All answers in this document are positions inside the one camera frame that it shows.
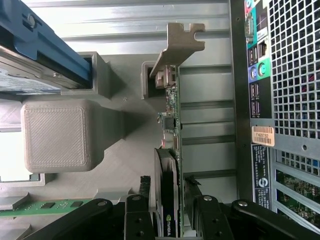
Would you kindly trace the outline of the grey plastic parts rack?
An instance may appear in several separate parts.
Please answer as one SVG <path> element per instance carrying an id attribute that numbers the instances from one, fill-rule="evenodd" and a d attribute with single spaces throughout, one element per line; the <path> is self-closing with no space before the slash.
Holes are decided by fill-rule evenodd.
<path id="1" fill-rule="evenodd" d="M 0 211 L 27 201 L 137 193 L 155 179 L 165 94 L 149 76 L 157 54 L 99 55 L 92 89 L 0 96 Z"/>

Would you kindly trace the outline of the black open PC case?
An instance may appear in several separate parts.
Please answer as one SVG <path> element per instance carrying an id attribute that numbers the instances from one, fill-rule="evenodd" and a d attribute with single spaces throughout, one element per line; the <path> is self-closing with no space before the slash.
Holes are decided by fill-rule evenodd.
<path id="1" fill-rule="evenodd" d="M 229 0 L 238 195 L 320 234 L 320 0 Z"/>

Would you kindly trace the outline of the green RAM stick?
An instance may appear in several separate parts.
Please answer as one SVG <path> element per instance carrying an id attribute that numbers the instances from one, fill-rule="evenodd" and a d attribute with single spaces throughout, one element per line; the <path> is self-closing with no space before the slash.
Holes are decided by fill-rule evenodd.
<path id="1" fill-rule="evenodd" d="M 91 201 L 90 198 L 27 201 L 13 210 L 0 210 L 0 219 L 66 214 L 81 207 L 89 201 Z"/>

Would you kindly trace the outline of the hard disk in blue carrier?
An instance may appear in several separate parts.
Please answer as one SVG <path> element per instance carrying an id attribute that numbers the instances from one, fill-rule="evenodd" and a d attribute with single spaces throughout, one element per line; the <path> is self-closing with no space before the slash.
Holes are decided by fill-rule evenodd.
<path id="1" fill-rule="evenodd" d="M 92 61 L 70 48 L 22 0 L 0 0 L 0 93 L 91 89 Z"/>

